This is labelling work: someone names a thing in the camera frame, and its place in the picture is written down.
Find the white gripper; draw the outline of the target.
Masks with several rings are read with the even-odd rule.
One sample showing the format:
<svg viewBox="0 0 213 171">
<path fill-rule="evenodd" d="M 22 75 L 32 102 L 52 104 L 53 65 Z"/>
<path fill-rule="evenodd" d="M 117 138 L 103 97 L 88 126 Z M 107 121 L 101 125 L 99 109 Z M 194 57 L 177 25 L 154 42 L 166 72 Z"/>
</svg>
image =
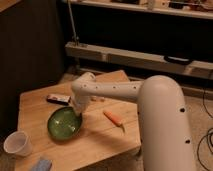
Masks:
<svg viewBox="0 0 213 171">
<path fill-rule="evenodd" d="M 74 93 L 72 95 L 72 103 L 76 116 L 80 116 L 89 104 L 90 97 Z"/>
</svg>

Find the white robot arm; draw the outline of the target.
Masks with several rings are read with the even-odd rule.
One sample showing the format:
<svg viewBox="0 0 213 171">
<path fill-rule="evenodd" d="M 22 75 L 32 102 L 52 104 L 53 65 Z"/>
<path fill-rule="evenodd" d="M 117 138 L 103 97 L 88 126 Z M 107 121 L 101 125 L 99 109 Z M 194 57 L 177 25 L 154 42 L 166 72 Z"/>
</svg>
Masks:
<svg viewBox="0 0 213 171">
<path fill-rule="evenodd" d="M 184 94 L 172 78 L 156 75 L 144 81 L 97 82 L 87 72 L 71 83 L 71 89 L 78 114 L 92 96 L 137 105 L 145 171 L 196 171 Z"/>
</svg>

